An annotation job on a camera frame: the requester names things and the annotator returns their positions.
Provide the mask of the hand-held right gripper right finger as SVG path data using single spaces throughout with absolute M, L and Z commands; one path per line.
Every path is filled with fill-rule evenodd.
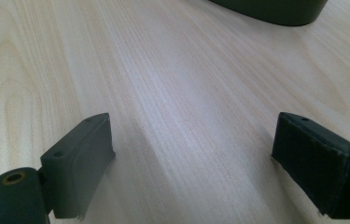
M 272 157 L 321 214 L 350 219 L 349 141 L 308 118 L 282 112 Z

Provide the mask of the dark green rounded container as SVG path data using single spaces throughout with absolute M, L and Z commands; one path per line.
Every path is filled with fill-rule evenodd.
M 257 20 L 302 26 L 317 19 L 328 0 L 210 0 Z

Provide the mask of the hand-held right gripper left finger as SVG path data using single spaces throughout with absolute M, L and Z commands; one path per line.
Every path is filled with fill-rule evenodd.
M 56 218 L 85 216 L 115 156 L 107 113 L 82 120 L 41 156 L 47 202 Z

